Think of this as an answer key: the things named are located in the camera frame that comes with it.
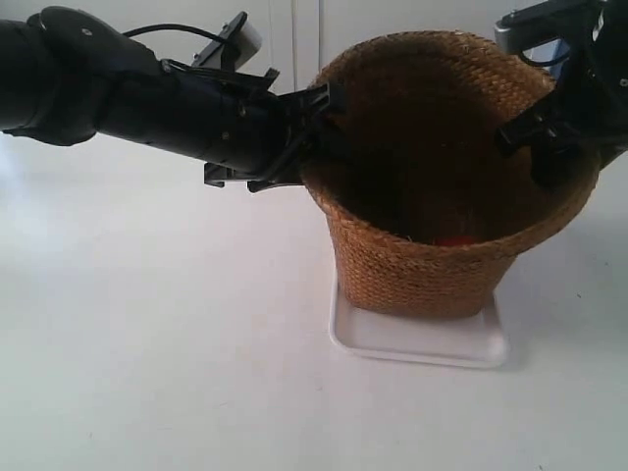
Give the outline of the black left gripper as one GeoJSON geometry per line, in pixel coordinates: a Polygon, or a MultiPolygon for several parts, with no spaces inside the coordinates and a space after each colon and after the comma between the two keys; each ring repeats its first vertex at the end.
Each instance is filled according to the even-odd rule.
{"type": "Polygon", "coordinates": [[[263,76],[188,68],[188,75],[214,85],[230,102],[219,119],[219,140],[213,161],[204,164],[204,183],[223,187],[245,182],[249,191],[302,184],[298,156],[303,162],[356,161],[352,144],[336,125],[315,125],[309,116],[342,113],[346,109],[341,85],[324,82],[276,94],[270,85],[279,76],[269,69],[263,76]]]}

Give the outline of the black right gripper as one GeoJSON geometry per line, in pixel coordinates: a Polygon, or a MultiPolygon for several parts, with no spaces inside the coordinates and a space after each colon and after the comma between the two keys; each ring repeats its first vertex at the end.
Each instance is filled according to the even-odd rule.
{"type": "Polygon", "coordinates": [[[499,154],[529,147],[537,186],[567,183],[582,147],[597,151],[607,167],[627,151],[627,49],[585,44],[564,65],[551,108],[534,106],[500,125],[499,154]]]}

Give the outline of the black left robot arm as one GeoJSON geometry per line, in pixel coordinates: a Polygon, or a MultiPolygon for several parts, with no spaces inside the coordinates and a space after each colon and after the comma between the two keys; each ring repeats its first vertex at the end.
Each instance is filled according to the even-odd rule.
{"type": "Polygon", "coordinates": [[[237,14],[190,63],[160,59],[88,13],[50,6],[1,24],[1,130],[55,146],[99,133],[199,160],[204,181],[252,192],[301,184],[315,161],[347,161],[333,82],[275,94],[275,69],[240,67],[259,50],[237,14]]]}

